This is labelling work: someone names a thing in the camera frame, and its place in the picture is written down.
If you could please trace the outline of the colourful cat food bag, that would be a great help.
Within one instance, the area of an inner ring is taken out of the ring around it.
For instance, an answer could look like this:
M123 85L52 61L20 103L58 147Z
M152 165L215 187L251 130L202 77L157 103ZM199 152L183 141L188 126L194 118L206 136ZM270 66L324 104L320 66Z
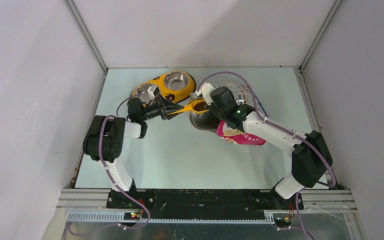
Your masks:
M246 119L246 115L252 110L264 116L267 114L257 97L253 97L250 88L245 84L229 82L224 85L234 97L238 105L232 111L226 113L223 119L217 118L211 111L201 114L189 113L189 121L193 127L201 131L216 134L221 139L232 144L262 146L266 140L260 136L245 131L240 121Z

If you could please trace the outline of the yellow plastic food scoop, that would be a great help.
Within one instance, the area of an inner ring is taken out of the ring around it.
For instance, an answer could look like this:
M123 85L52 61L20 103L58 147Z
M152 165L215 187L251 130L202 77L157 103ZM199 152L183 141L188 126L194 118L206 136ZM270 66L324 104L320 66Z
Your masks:
M192 112L195 114L203 114L209 111L209 107L204 99L197 99L193 100L188 105L182 106L181 109L176 110L174 112L168 113L169 116L176 115L176 114L182 114L186 112Z

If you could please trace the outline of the yellow double pet bowl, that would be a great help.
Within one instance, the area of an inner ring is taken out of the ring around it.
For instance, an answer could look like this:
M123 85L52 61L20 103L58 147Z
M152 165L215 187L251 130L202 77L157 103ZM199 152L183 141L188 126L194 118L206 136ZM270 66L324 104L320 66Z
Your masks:
M145 92L151 86L157 86L166 100L177 104L190 97L196 90L197 83L189 73L172 70L138 85L131 92L131 96L139 97L142 102L148 104L151 99Z

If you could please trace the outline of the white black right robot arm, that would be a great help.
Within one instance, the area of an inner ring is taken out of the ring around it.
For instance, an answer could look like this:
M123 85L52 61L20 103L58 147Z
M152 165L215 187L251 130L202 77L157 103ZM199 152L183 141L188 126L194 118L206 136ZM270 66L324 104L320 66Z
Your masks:
M291 171L273 189L271 204L284 209L291 197L304 188L312 188L326 171L332 171L332 158L323 135L292 131L266 116L256 106L239 105L233 93L225 86L201 87L203 99L210 112L229 128L239 130L252 139L260 138L283 150L291 157Z

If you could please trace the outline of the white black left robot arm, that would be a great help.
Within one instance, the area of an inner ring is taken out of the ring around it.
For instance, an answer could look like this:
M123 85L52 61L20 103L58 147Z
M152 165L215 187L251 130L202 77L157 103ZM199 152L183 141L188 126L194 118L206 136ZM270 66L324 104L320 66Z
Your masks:
M160 117L170 120L185 107L173 103L160 94L149 103L134 94L122 101L127 106L127 116L95 115L84 137L82 150L92 160L102 164L112 184L112 189L121 192L118 201L125 208L133 208L138 202L138 194L131 189L134 180L126 168L118 167L116 159L121 155L125 138L143 139L148 130L147 121Z

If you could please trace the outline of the brown pet food kibble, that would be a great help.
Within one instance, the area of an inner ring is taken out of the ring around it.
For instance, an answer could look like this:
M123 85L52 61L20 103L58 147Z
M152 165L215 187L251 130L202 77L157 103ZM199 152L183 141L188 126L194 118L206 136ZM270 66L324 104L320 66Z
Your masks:
M205 112L207 111L207 103L201 99L201 100L196 100L191 103L191 107L194 112Z

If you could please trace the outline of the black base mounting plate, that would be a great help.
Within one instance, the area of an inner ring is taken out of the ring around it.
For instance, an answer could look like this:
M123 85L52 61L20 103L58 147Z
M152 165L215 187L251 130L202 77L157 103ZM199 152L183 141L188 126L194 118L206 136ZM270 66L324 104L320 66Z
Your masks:
M265 211L303 210L300 196L283 199L275 191L260 189L142 189L123 193L111 190L106 208L144 211L152 217L264 217Z

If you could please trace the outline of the aluminium right corner post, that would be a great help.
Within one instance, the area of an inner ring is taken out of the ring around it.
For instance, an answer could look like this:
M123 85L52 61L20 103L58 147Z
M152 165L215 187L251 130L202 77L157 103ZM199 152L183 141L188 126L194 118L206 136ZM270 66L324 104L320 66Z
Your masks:
M310 44L309 49L307 50L306 54L304 55L303 60L301 61L299 65L299 69L301 72L305 70L307 65L309 64L314 52L316 51L317 47L319 46L320 42L322 41L326 31L328 30L329 26L331 25L334 17L336 16L338 10L340 9L341 5L343 4L343 0L334 0L331 7L329 8L329 11L322 21L322 24L317 31L312 43Z

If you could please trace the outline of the aluminium corner post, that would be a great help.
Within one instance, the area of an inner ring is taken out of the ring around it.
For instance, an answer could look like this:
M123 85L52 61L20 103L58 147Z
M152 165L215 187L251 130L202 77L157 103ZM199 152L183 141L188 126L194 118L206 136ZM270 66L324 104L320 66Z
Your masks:
M331 7L329 8L329 11L322 21L322 24L317 31L312 43L310 44L309 49L307 50L306 54L304 55L303 60L301 61L299 65L299 69L301 72L305 70L307 65L309 64L314 52L316 51L317 47L319 46L320 42L322 41L326 31L328 30L329 26L331 25L334 17L336 16L338 10L340 9L341 5L343 4L343 0L334 0Z
M77 28L79 29L82 37L84 38L86 45L88 46L89 50L91 51L93 57L95 58L96 62L98 63L100 69L102 72L106 75L108 73L109 67L104 61L104 58L98 48L98 45L96 44L77 4L74 0L63 0L64 4L66 5L74 23L77 25Z

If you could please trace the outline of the aluminium left corner post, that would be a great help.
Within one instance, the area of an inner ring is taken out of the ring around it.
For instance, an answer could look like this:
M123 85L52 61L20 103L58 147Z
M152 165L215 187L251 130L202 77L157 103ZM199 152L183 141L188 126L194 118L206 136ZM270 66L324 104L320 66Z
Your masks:
M93 57L95 58L96 62L98 63L100 69L102 72L106 75L108 73L109 67L104 61L104 58L98 48L98 45L96 44L77 4L74 0L63 0L64 4L66 5L74 23L77 25L77 28L79 29L82 37L84 38L86 45L88 46L89 50L91 51Z

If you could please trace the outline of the aluminium front frame rail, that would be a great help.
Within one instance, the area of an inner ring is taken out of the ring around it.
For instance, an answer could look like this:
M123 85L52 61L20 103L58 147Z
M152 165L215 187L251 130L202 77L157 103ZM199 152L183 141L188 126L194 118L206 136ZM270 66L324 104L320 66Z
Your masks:
M73 222L274 224L297 223L305 214L339 217L349 237L360 240L357 207L349 190L305 190L277 199L264 189L138 189L130 198L110 189L63 189L57 207Z

